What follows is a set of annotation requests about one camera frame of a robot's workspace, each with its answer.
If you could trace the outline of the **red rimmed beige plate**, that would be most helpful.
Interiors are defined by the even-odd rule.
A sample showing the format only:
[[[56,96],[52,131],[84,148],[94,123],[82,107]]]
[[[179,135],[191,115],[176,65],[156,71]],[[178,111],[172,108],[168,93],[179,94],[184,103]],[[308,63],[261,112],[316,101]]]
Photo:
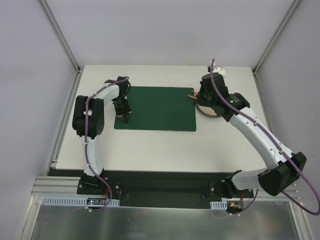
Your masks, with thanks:
[[[220,115],[216,114],[213,109],[207,106],[202,106],[199,105],[198,100],[195,99],[195,107],[197,110],[204,116],[209,117],[209,118],[219,118]]]

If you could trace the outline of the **green placemat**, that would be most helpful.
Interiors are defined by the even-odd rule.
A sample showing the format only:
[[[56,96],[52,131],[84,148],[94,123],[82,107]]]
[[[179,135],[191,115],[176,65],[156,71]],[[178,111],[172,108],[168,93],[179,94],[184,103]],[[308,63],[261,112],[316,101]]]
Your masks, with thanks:
[[[195,100],[192,87],[133,86],[127,94],[132,113],[128,122],[118,117],[116,130],[195,132]]]

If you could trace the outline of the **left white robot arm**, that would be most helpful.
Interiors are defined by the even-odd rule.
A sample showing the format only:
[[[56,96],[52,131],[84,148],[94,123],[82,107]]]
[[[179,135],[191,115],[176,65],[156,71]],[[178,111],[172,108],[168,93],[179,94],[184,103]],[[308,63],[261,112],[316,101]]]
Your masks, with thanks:
[[[96,195],[102,194],[106,188],[98,150],[99,138],[105,127],[105,107],[113,104],[116,117],[127,124],[132,113],[127,98],[130,90],[129,77],[119,76],[116,80],[105,81],[92,95],[78,95],[75,99],[72,128],[80,138],[85,161],[80,180]]]

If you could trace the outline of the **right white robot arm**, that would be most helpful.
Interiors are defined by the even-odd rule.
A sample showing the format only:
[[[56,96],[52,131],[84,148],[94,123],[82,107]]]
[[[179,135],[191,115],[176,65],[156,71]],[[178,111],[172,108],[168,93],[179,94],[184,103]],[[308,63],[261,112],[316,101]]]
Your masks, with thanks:
[[[269,195],[277,196],[300,178],[306,156],[302,152],[294,153],[266,129],[240,93],[229,93],[223,75],[215,72],[202,76],[196,102],[211,108],[235,127],[265,164],[262,169],[237,170],[228,176],[223,186],[227,198],[237,197],[249,188],[262,188]]]

